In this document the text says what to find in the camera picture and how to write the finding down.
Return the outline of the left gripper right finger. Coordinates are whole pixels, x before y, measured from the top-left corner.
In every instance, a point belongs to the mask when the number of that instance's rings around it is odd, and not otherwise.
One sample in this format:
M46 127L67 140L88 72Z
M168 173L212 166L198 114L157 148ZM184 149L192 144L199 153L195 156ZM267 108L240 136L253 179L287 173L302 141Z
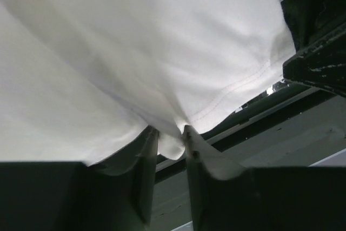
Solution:
M244 167L191 126L183 141L194 230L345 230L345 168Z

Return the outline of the white printed t-shirt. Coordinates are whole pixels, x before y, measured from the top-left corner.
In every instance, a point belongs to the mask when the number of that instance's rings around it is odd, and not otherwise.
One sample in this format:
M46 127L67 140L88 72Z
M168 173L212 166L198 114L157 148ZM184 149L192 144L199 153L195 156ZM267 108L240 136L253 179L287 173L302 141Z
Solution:
M1 160L98 163L153 126L184 153L282 78L284 0L1 0Z

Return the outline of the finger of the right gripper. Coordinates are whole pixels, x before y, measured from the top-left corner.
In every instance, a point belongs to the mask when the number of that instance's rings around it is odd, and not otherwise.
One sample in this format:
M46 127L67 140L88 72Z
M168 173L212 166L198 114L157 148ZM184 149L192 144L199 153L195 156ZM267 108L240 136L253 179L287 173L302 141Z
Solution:
M283 78L345 97L345 23L285 61Z

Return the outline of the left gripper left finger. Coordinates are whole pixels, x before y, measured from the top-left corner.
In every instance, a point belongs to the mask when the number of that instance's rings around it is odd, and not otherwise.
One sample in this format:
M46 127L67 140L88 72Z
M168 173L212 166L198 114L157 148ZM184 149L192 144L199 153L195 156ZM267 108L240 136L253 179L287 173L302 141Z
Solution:
M158 131L93 166L1 163L1 230L146 230L150 225Z

